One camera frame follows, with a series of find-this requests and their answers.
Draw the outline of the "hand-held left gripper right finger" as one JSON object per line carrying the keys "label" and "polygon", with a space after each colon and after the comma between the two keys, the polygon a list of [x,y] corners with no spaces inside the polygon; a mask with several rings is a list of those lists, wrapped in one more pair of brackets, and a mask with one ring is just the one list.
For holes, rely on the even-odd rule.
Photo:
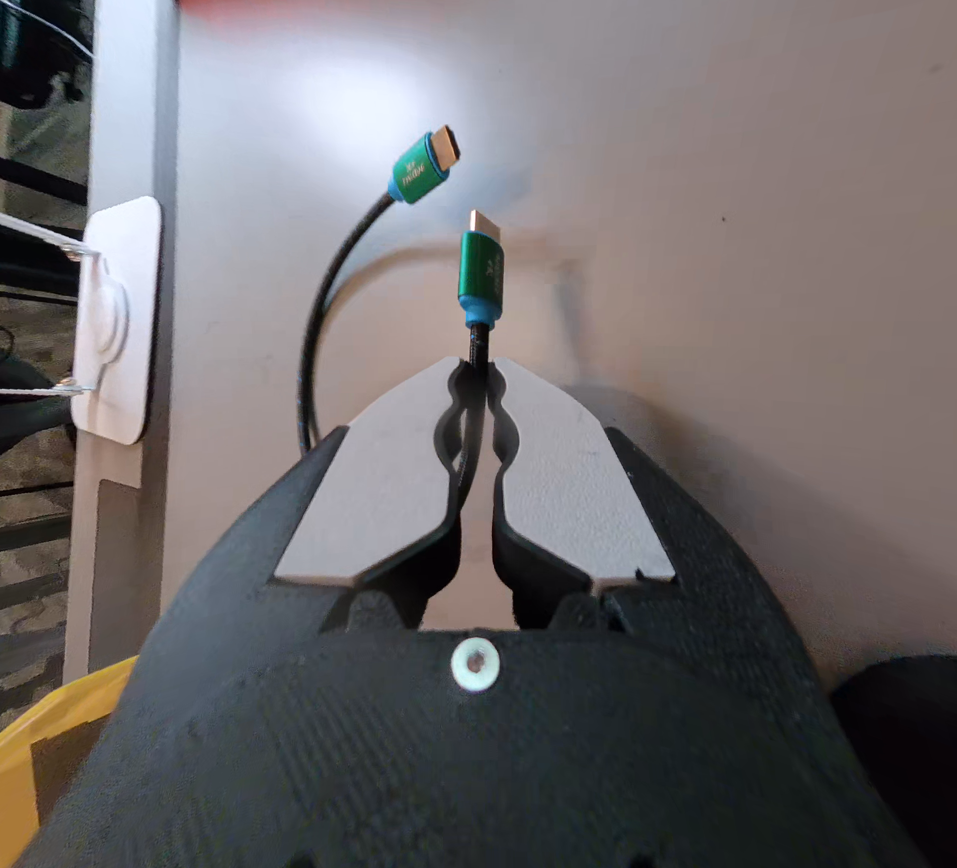
{"label": "hand-held left gripper right finger", "polygon": [[546,628],[571,595],[672,582],[675,567],[599,419],[508,358],[488,379],[500,462],[493,564],[518,627]]}

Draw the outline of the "white tablet stand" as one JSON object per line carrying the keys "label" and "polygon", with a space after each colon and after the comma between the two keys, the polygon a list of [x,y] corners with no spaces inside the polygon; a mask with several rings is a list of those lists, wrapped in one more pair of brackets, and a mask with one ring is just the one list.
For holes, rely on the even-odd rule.
{"label": "white tablet stand", "polygon": [[3,397],[65,398],[78,430],[121,445],[142,437],[150,401],[162,212],[141,196],[89,217],[82,240],[10,216],[2,227],[52,245],[80,266],[73,371],[50,388]]}

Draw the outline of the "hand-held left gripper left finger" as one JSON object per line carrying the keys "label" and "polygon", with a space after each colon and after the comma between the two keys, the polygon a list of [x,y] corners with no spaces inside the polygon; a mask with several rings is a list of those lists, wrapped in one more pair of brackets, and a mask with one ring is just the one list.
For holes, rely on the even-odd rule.
{"label": "hand-held left gripper left finger", "polygon": [[461,562],[456,458],[469,393],[468,363],[446,357],[351,420],[275,580],[383,593],[417,629]]}

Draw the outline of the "yellow storage bin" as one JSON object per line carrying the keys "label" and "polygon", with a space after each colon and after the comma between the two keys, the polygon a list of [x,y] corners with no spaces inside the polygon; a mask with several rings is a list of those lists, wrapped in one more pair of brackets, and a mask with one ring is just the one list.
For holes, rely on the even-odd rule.
{"label": "yellow storage bin", "polygon": [[69,790],[126,689],[125,659],[62,685],[1,733],[1,865],[14,865]]}

